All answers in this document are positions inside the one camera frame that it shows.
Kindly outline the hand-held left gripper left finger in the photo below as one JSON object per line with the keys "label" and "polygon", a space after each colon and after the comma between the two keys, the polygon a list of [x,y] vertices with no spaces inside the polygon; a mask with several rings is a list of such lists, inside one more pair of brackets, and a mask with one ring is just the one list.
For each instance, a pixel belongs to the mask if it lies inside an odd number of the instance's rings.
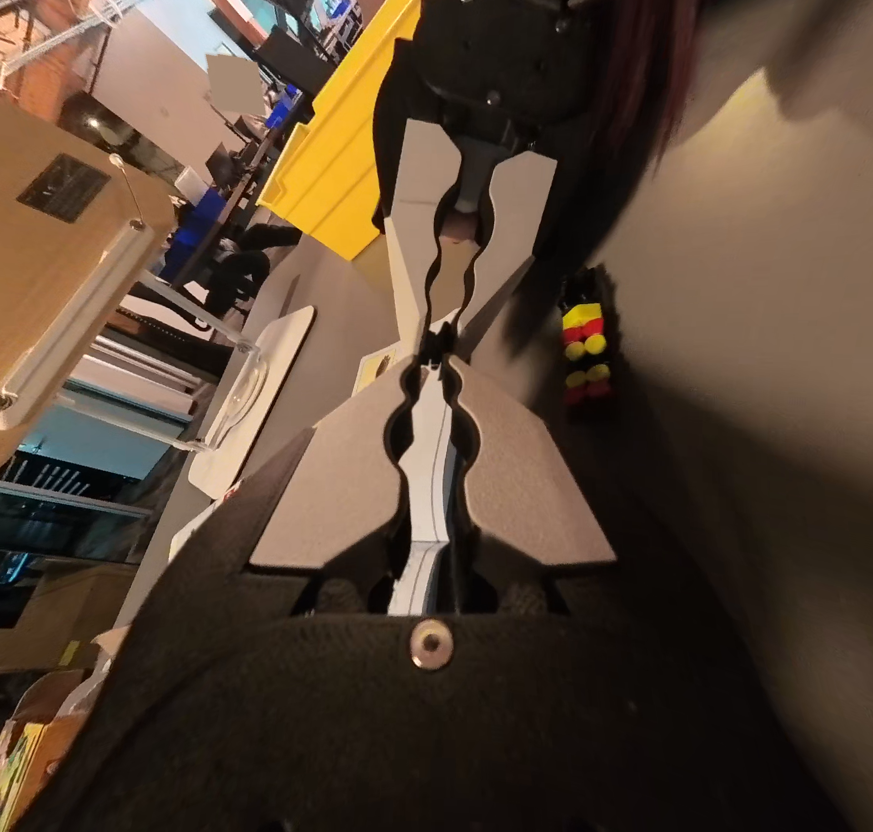
{"label": "hand-held left gripper left finger", "polygon": [[249,564],[320,571],[401,508],[401,473],[388,453],[389,423],[405,410],[416,359],[405,357],[314,427]]}

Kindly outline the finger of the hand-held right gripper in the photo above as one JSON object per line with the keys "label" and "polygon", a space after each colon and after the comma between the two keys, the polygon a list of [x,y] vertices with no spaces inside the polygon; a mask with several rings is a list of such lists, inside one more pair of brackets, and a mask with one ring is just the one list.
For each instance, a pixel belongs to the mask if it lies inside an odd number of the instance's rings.
{"label": "finger of the hand-held right gripper", "polygon": [[437,214],[457,185],[462,154],[443,128],[406,123],[395,194],[385,217],[401,349],[420,352],[431,324],[431,286],[441,265]]}
{"label": "finger of the hand-held right gripper", "polygon": [[476,349],[531,267],[557,165],[543,155],[517,155],[494,167],[488,187],[492,231],[464,272],[457,353]]}

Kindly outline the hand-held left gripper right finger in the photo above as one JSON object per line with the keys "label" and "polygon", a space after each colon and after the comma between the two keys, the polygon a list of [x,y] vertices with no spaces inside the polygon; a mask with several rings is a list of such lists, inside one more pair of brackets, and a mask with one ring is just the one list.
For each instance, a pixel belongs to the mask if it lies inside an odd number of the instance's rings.
{"label": "hand-held left gripper right finger", "polygon": [[616,562],[546,424],[496,382],[447,358],[453,418],[471,438],[460,479],[474,569],[581,569]]}

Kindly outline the small black lego piece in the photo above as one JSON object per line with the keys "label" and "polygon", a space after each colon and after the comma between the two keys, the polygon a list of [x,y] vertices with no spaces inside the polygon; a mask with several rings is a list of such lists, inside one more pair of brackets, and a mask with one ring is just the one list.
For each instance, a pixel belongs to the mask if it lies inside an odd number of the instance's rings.
{"label": "small black lego piece", "polygon": [[424,336],[418,354],[423,368],[439,368],[446,356],[454,353],[457,332],[449,321],[442,321],[438,328],[429,329]]}

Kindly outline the red yellow black lego build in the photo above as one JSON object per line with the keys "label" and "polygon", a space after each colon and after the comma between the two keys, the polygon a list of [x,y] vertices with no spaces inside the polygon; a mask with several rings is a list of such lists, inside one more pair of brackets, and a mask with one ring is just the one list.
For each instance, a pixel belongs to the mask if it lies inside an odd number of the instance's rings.
{"label": "red yellow black lego build", "polygon": [[601,266],[564,279],[557,307],[562,324],[563,403],[567,420],[584,423],[607,411],[615,397],[612,346],[616,324]]}

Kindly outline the white instruction booklet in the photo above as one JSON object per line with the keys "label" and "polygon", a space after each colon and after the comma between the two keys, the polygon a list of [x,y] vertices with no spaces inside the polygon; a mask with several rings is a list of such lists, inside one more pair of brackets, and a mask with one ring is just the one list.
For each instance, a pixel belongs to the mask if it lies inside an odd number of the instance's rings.
{"label": "white instruction booklet", "polygon": [[421,368],[411,411],[412,441],[399,467],[408,481],[409,554],[391,586],[376,587],[370,606],[388,616],[420,616],[437,610],[441,557],[449,545],[457,452],[451,441],[452,410],[443,392],[442,368]]}

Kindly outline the yellow plastic bin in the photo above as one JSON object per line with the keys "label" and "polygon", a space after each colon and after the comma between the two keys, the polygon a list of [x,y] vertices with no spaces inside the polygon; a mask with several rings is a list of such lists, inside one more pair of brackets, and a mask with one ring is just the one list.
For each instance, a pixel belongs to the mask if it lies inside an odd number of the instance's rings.
{"label": "yellow plastic bin", "polygon": [[259,206],[353,260],[377,236],[379,201],[373,141],[376,97],[395,41],[411,40],[421,0],[356,0],[363,31],[293,129]]}

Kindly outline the white board with clear stand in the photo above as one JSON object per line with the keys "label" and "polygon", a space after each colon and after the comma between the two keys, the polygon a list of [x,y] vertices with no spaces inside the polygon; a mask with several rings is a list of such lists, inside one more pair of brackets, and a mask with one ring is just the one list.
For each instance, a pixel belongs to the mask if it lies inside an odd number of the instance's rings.
{"label": "white board with clear stand", "polygon": [[314,306],[304,306],[268,324],[232,377],[189,470],[191,485],[211,500],[224,496],[240,475],[316,315]]}

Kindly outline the person's dark red hair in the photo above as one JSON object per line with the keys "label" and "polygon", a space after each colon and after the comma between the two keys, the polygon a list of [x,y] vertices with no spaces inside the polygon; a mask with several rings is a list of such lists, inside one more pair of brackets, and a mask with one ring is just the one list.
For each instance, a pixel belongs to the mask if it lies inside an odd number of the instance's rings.
{"label": "person's dark red hair", "polygon": [[656,95],[653,150],[663,156],[691,91],[703,0],[613,0],[604,79],[597,96],[595,139],[617,154]]}

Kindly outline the black office chair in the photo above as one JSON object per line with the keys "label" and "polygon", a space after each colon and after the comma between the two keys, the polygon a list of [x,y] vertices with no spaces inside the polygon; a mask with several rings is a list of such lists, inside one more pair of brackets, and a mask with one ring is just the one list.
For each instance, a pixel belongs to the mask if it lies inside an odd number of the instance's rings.
{"label": "black office chair", "polygon": [[202,281],[205,310],[224,318],[237,302],[254,298],[271,272],[267,251],[294,248],[301,237],[295,226],[261,223],[222,239]]}

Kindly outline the stack of blue bins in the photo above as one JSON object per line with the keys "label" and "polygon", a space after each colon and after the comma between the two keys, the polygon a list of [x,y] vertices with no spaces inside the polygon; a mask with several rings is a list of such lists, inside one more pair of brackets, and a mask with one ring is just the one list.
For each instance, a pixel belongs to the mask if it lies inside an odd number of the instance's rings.
{"label": "stack of blue bins", "polygon": [[221,193],[209,187],[195,205],[188,203],[181,207],[179,225],[169,236],[163,268],[157,277],[171,282],[177,276],[217,222],[224,205]]}

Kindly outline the brown cardboard box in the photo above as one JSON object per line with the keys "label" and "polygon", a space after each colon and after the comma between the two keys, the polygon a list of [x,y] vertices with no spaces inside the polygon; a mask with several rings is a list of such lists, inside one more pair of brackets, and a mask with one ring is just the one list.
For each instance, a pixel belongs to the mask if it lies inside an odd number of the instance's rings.
{"label": "brown cardboard box", "polygon": [[35,587],[14,627],[1,632],[1,673],[93,669],[137,572],[136,565],[103,563],[54,568]]}

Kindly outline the colourful printed carton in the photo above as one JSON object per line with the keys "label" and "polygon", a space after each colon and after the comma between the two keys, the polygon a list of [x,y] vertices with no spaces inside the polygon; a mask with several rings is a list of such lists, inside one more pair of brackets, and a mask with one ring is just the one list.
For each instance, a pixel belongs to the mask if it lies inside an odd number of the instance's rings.
{"label": "colourful printed carton", "polygon": [[93,671],[64,668],[29,686],[2,727],[1,829],[12,830],[65,758],[93,700]]}

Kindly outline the aluminium rail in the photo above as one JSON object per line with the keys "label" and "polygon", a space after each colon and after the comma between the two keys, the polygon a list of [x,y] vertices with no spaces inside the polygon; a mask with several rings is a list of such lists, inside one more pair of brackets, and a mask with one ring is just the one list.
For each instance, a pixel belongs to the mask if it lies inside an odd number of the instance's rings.
{"label": "aluminium rail", "polygon": [[81,357],[78,346],[138,279],[155,238],[140,219],[122,227],[103,249],[99,261],[79,286],[28,336],[8,369],[2,372],[1,428],[12,431],[24,424],[59,384],[55,379],[70,361]]}

